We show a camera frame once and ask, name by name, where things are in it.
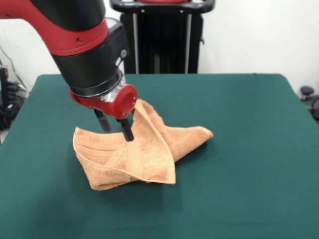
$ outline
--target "green table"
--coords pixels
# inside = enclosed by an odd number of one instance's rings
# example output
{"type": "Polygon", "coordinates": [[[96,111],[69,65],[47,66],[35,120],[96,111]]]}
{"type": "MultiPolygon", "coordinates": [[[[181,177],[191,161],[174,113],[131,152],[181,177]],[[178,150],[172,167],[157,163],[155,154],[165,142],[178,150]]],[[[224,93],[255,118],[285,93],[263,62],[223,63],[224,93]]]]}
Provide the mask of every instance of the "green table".
{"type": "Polygon", "coordinates": [[[0,148],[0,239],[319,238],[319,129],[283,76],[127,78],[168,125],[214,138],[174,186],[93,191],[71,141],[99,124],[61,76],[41,76],[0,148]]]}

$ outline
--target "black cable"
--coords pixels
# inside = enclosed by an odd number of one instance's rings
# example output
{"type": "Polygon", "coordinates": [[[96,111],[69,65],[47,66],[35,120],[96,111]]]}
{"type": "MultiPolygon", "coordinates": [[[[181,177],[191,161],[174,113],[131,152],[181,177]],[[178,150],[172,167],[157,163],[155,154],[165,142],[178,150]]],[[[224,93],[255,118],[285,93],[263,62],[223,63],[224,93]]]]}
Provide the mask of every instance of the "black cable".
{"type": "Polygon", "coordinates": [[[12,66],[12,70],[15,73],[16,77],[18,78],[18,80],[20,81],[20,83],[23,85],[23,87],[25,89],[27,89],[27,87],[25,86],[25,84],[23,83],[22,79],[19,77],[19,75],[16,73],[15,68],[14,68],[14,64],[12,59],[7,55],[7,53],[4,51],[4,49],[2,48],[2,46],[0,45],[0,50],[3,52],[3,54],[6,56],[6,58],[8,58],[8,60],[11,62],[11,66],[12,66]]]}
{"type": "Polygon", "coordinates": [[[1,96],[0,96],[0,130],[9,129],[19,110],[25,102],[25,97],[19,95],[19,83],[8,81],[6,68],[0,68],[1,96]]]}

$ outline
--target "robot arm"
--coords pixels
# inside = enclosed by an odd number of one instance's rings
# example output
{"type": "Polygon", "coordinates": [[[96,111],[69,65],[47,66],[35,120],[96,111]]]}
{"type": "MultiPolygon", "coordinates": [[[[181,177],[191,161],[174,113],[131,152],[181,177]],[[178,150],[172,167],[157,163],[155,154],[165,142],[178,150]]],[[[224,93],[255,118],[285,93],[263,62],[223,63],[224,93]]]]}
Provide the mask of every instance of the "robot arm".
{"type": "Polygon", "coordinates": [[[29,22],[48,47],[77,103],[94,109],[102,128],[104,114],[134,139],[126,116],[134,109],[137,91],[126,84],[119,64],[129,54],[124,28],[105,19],[103,0],[0,0],[0,19],[29,22]]]}

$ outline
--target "folded towel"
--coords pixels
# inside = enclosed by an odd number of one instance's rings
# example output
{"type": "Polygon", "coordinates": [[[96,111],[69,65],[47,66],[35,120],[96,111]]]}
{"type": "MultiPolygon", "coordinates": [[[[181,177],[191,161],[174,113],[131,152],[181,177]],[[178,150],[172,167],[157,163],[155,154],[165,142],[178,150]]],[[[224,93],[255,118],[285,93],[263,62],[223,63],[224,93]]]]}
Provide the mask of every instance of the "folded towel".
{"type": "Polygon", "coordinates": [[[73,148],[92,189],[108,190],[137,180],[175,184],[174,163],[213,137],[200,126],[164,125],[143,100],[137,100],[133,120],[131,142],[122,133],[75,129],[73,148]]]}

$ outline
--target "black knob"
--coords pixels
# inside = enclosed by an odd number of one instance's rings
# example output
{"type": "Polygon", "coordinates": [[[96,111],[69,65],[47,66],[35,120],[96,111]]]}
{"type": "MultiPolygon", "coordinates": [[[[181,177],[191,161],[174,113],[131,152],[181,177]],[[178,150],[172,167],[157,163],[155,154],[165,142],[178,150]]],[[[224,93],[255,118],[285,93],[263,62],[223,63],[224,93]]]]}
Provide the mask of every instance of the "black knob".
{"type": "Polygon", "coordinates": [[[310,86],[302,86],[300,90],[304,96],[309,96],[315,92],[314,89],[310,86]]]}

